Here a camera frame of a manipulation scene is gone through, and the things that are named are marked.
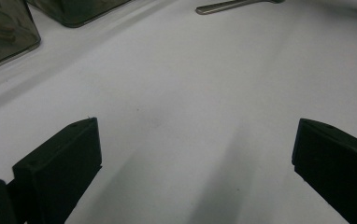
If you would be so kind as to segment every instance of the utensil handle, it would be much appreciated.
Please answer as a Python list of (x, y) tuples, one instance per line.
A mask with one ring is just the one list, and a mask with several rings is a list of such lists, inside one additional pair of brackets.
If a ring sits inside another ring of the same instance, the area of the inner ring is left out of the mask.
[(222, 2), (222, 3), (207, 5), (203, 7), (197, 7), (196, 13), (198, 13), (199, 15), (207, 15), (207, 14), (231, 9), (234, 7), (242, 7), (245, 5), (263, 2), (263, 1), (264, 0), (236, 0), (236, 1)]

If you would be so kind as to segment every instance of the tabletop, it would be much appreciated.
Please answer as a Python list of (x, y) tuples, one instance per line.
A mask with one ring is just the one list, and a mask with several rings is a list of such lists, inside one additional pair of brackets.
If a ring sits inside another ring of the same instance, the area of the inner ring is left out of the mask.
[(346, 223), (291, 164), (300, 118), (357, 137), (357, 0), (200, 16), (135, 0), (78, 29), (31, 7), (38, 49), (0, 66), (0, 178), (97, 117), (103, 168), (66, 223)]

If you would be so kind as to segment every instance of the black object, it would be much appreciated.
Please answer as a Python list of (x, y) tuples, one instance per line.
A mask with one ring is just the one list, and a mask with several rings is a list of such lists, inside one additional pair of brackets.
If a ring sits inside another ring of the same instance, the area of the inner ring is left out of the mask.
[(80, 27), (130, 0), (27, 0), (67, 27)]
[(357, 138), (310, 119), (300, 119), (294, 170), (349, 223), (357, 223)]
[(37, 48), (40, 41), (25, 0), (0, 0), (0, 64)]
[(97, 119), (65, 127), (13, 166), (7, 187), (0, 180), (0, 223), (63, 224), (101, 161)]

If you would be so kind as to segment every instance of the white tablecloth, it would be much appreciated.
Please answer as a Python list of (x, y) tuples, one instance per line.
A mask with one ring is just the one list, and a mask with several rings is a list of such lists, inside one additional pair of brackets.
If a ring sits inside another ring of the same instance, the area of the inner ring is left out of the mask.
[(357, 0), (208, 16), (135, 0), (0, 67), (0, 178), (97, 117), (103, 168), (66, 223), (346, 223), (293, 171), (300, 118), (357, 137)]

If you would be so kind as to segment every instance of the metal utensil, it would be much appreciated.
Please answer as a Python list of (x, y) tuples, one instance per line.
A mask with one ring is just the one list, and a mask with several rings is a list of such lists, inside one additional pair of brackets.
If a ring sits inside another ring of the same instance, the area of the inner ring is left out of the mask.
[(207, 15), (207, 14), (231, 9), (234, 7), (243, 7), (245, 5), (259, 3), (259, 2), (282, 3), (284, 2), (284, 0), (235, 0), (235, 1), (207, 5), (203, 7), (197, 7), (196, 13), (198, 13), (199, 15)]

